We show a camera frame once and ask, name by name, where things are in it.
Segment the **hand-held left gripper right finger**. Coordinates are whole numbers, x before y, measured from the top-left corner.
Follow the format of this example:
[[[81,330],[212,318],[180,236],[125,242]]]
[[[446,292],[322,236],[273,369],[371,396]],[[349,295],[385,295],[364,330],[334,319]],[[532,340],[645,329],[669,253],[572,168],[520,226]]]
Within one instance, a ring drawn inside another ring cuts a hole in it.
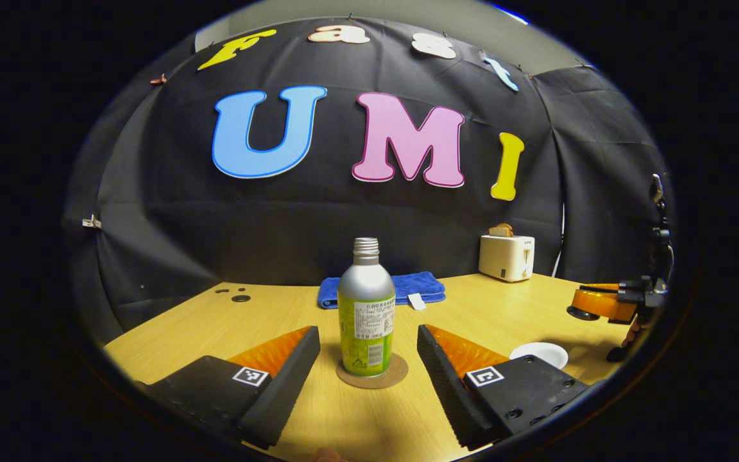
[[[540,357],[508,359],[434,325],[417,350],[459,444],[475,450],[551,417],[588,386]]]

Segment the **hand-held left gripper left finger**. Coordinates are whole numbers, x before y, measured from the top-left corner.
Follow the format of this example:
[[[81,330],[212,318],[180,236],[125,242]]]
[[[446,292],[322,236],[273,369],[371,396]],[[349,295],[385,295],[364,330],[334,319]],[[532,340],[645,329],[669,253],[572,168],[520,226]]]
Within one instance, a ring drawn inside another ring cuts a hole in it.
[[[138,386],[211,432],[267,450],[278,443],[319,352],[319,329],[303,327],[229,359],[205,355]]]

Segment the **round brown coaster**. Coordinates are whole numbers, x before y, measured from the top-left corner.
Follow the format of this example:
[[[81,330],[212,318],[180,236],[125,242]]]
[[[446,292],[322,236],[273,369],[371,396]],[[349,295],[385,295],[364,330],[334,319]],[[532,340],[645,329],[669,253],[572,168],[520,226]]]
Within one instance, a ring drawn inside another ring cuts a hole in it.
[[[402,382],[407,376],[409,367],[405,359],[396,353],[392,353],[389,362],[389,368],[380,375],[372,375],[372,377],[364,377],[363,375],[349,374],[343,368],[343,362],[339,361],[336,368],[337,376],[350,386],[360,389],[386,389],[396,386]]]

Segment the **teal teacup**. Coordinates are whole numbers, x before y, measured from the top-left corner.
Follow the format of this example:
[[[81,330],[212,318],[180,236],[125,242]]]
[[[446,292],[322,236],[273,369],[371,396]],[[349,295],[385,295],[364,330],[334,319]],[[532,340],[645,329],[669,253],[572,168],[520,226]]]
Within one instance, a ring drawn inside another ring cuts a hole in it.
[[[517,346],[509,354],[509,358],[514,360],[527,355],[542,359],[558,369],[563,369],[569,359],[567,351],[562,346],[548,342],[531,342]]]

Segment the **silver green-label water bottle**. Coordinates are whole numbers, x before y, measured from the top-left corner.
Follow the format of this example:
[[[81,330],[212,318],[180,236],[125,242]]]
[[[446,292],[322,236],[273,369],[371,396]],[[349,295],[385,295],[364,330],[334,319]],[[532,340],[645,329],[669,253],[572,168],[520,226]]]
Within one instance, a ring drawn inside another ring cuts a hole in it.
[[[390,368],[396,291],[379,260],[375,237],[353,241],[353,263],[337,285],[341,364],[358,377],[376,377]]]

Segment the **cream toaster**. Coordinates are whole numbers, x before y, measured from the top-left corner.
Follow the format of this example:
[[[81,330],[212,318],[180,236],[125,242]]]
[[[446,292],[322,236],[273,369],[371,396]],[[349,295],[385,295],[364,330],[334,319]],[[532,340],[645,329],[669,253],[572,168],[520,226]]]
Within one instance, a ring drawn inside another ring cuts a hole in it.
[[[480,237],[478,271],[507,282],[528,280],[533,275],[536,240],[529,236]]]

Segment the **folded blue towel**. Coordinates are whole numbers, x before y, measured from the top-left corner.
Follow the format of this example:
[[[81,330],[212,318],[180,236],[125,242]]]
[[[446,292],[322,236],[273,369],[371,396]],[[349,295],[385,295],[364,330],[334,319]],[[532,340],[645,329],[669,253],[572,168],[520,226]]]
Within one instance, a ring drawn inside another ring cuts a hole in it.
[[[392,281],[395,287],[396,305],[408,304],[409,295],[414,293],[419,293],[425,304],[446,299],[444,285],[429,271],[393,276]],[[318,292],[318,306],[320,308],[337,308],[337,287],[339,283],[339,277],[330,277],[322,281]]]

